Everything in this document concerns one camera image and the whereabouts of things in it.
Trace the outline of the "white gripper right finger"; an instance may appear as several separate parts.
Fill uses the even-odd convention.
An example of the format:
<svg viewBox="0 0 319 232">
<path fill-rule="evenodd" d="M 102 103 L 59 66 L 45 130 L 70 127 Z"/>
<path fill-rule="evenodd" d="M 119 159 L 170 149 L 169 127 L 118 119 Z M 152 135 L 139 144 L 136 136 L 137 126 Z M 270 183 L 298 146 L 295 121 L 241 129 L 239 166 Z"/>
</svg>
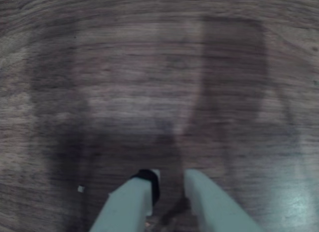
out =
<svg viewBox="0 0 319 232">
<path fill-rule="evenodd" d="M 185 170 L 184 191 L 201 232 L 262 231 L 239 204 L 201 171 Z"/>
</svg>

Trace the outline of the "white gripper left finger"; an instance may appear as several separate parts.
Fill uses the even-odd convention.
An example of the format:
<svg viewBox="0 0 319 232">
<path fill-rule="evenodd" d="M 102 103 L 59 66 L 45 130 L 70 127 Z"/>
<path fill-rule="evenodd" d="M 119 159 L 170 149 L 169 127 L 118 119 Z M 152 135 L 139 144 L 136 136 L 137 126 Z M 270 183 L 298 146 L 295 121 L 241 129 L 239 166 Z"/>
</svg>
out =
<svg viewBox="0 0 319 232">
<path fill-rule="evenodd" d="M 160 171 L 141 169 L 110 193 L 91 232 L 143 232 L 160 199 Z"/>
</svg>

